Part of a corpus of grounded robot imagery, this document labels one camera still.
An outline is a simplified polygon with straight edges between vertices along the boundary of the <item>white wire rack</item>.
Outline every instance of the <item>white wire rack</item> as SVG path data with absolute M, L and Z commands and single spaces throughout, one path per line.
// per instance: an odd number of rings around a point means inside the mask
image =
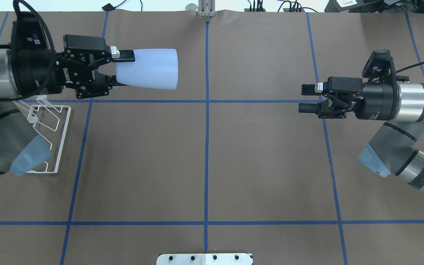
M 50 163 L 49 161 L 44 161 L 44 170 L 39 170 L 38 168 L 36 168 L 37 170 L 30 170 L 28 171 L 28 173 L 54 174 L 57 173 L 59 170 L 64 141 L 66 137 L 66 131 L 68 129 L 68 123 L 70 120 L 71 107 L 66 105 L 53 105 L 47 100 L 47 95 L 36 96 L 35 100 L 38 102 L 38 104 L 36 105 L 29 105 L 20 100 L 15 103 L 17 104 L 17 106 L 27 111 L 27 121 L 32 124 L 34 130 L 37 131 L 45 139 L 45 141 L 47 141 L 50 146 L 50 150 L 52 151 L 52 157 L 55 157 L 56 159 L 54 161 L 50 161 Z M 44 112 L 43 115 L 48 115 L 48 119 L 54 119 L 55 123 L 52 122 L 52 124 L 48 124 L 47 122 L 44 122 L 46 118 L 42 117 L 42 115 L 40 114 L 42 113 L 42 111 Z M 53 139 L 51 141 L 49 137 L 40 132 L 41 128 L 44 128 L 45 131 L 52 131 L 56 134 L 61 133 L 61 138 L 56 139 L 56 142 L 52 142 Z

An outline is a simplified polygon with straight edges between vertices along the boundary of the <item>blue joint cover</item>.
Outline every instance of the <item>blue joint cover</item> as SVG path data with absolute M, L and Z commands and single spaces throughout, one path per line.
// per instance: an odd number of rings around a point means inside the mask
M 390 170 L 387 166 L 385 166 L 369 144 L 367 144 L 365 149 L 361 152 L 359 160 L 365 167 L 369 168 L 381 177 L 385 178 L 391 174 Z
M 49 159 L 51 155 L 52 151 L 47 146 L 47 142 L 37 134 L 14 159 L 9 171 L 16 176 L 21 176 Z

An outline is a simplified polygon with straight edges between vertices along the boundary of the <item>white sticker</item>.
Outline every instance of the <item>white sticker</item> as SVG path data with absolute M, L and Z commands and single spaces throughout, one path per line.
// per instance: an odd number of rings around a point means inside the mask
M 358 4 L 356 0 L 336 0 L 336 1 L 340 5 L 340 7 L 348 7 L 348 6 L 353 6 Z

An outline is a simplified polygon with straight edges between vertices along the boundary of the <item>white background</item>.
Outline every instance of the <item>white background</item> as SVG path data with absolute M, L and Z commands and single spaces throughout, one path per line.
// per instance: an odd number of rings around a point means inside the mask
M 26 0 L 37 11 L 101 11 L 107 3 L 113 6 L 123 0 Z M 142 0 L 143 11 L 180 11 L 185 10 L 189 3 L 197 0 Z M 267 12 L 276 12 L 282 2 L 277 0 L 264 0 L 263 6 Z M 299 0 L 303 7 L 311 7 L 318 12 L 323 12 L 328 0 Z M 247 0 L 216 0 L 215 10 L 243 11 L 249 7 Z M 124 10 L 140 11 L 139 0 L 127 0 L 119 7 Z M 0 0 L 0 11 L 13 11 L 12 0 Z

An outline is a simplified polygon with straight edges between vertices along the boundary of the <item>white label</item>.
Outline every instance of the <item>white label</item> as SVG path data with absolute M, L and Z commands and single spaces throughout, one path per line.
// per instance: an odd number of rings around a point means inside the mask
M 348 7 L 348 6 L 353 6 L 358 4 L 356 0 L 336 0 L 336 1 L 338 2 L 338 5 L 340 5 L 340 7 Z

